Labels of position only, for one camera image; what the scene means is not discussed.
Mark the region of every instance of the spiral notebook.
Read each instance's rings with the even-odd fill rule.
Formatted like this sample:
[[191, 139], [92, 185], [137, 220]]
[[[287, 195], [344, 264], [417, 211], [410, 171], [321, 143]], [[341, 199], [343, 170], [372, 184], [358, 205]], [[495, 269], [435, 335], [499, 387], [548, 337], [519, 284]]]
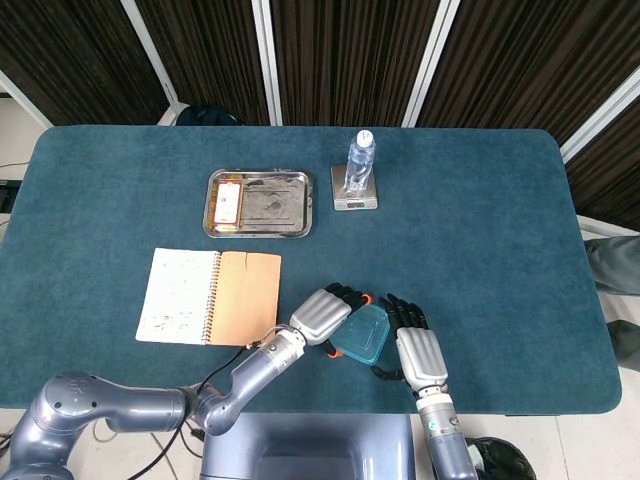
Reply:
[[157, 248], [136, 340], [246, 345], [275, 326], [280, 256]]

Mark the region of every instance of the rectangular tray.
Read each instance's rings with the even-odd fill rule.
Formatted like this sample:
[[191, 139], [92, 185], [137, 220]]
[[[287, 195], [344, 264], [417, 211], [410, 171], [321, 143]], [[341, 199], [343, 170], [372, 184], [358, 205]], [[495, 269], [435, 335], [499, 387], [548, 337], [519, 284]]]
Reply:
[[[237, 226], [213, 222], [221, 180], [241, 180], [242, 201]], [[218, 170], [209, 177], [202, 226], [214, 238], [296, 238], [311, 230], [313, 181], [302, 171]]]

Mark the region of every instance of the tiled floor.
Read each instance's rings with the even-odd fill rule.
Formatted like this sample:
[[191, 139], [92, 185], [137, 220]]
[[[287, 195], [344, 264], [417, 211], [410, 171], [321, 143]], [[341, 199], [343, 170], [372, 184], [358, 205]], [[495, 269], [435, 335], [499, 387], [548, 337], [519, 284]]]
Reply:
[[[11, 99], [0, 99], [0, 165], [28, 161], [36, 139], [43, 129]], [[0, 178], [21, 179], [25, 167], [0, 169]], [[0, 215], [0, 223], [6, 216]], [[0, 241], [4, 228], [0, 227]], [[584, 233], [585, 238], [594, 235]], [[601, 295], [607, 321], [618, 318], [640, 324], [640, 298]], [[640, 373], [621, 370], [623, 398], [614, 411], [604, 415], [563, 417], [504, 417], [498, 415], [461, 415], [469, 436], [495, 436], [512, 442], [532, 463], [540, 480], [626, 480], [638, 478], [640, 471]], [[10, 430], [21, 415], [19, 410], [0, 409], [0, 431]], [[431, 467], [420, 422], [414, 425], [418, 479], [431, 480]], [[104, 423], [98, 436], [109, 435]], [[166, 442], [169, 434], [159, 434]], [[201, 446], [192, 442], [193, 448]], [[148, 434], [120, 435], [110, 443], [98, 443], [87, 429], [71, 457], [70, 466], [78, 480], [127, 478], [146, 465], [159, 452]], [[177, 442], [169, 457], [180, 479], [195, 479], [199, 460]], [[0, 474], [7, 458], [0, 460]], [[171, 479], [165, 462], [158, 464], [145, 478]]]

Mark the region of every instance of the curtain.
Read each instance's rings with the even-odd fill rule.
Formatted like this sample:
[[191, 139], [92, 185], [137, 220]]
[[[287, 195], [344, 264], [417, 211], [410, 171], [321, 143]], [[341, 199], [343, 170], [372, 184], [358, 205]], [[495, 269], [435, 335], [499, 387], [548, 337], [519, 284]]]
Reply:
[[437, 0], [272, 0], [285, 125], [400, 126]]
[[168, 107], [118, 0], [2, 0], [0, 70], [54, 125], [155, 124]]
[[463, 0], [418, 120], [562, 144], [640, 62], [637, 0]]
[[178, 98], [269, 125], [250, 0], [138, 0]]
[[567, 164], [579, 214], [640, 231], [640, 98]]

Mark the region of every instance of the plastic bottle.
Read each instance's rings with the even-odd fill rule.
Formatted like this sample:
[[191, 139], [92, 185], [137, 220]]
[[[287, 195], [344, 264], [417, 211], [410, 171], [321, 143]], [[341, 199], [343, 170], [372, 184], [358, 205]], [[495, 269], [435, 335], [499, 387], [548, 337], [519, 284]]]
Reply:
[[351, 140], [349, 147], [347, 174], [344, 179], [344, 187], [347, 190], [360, 192], [367, 189], [375, 154], [376, 142], [373, 139], [373, 133], [369, 130], [360, 130]]

